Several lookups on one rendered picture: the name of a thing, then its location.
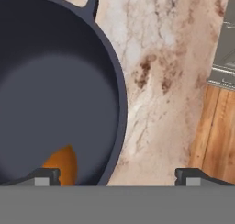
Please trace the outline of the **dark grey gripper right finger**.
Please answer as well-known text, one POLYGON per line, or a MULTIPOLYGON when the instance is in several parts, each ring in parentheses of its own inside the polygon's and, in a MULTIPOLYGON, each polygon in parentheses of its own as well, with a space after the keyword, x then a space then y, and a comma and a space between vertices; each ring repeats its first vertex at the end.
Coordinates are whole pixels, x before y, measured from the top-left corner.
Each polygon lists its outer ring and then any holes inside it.
POLYGON ((198 168, 176 168, 175 172, 176 186, 207 186, 207 185, 231 185, 232 183, 213 178, 198 168))

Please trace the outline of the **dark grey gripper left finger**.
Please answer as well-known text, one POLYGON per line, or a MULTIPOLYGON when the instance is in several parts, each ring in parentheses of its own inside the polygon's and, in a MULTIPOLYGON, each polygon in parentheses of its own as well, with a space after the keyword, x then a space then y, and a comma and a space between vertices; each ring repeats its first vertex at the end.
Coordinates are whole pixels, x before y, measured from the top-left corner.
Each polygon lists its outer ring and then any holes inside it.
POLYGON ((38 168, 25 177, 4 183, 3 186, 60 186, 60 175, 58 168, 38 168))

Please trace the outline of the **orange carrot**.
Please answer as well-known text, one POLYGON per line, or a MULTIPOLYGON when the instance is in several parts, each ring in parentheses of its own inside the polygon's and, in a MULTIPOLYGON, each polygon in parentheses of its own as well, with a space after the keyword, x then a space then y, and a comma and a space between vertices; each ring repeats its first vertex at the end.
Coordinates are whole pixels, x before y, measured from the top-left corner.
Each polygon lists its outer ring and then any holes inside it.
POLYGON ((60 170, 61 186, 75 185, 78 174, 77 156, 71 145, 54 152, 42 165, 43 168, 60 170))

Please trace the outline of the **dark blue-grey pot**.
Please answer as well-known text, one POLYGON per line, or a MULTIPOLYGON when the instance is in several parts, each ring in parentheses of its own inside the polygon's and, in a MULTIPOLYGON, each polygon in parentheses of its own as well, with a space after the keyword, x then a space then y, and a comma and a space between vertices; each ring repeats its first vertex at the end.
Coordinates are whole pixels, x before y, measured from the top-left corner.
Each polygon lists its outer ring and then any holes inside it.
POLYGON ((123 72, 98 0, 0 0, 0 184, 72 145, 78 185, 106 185, 127 126, 123 72))

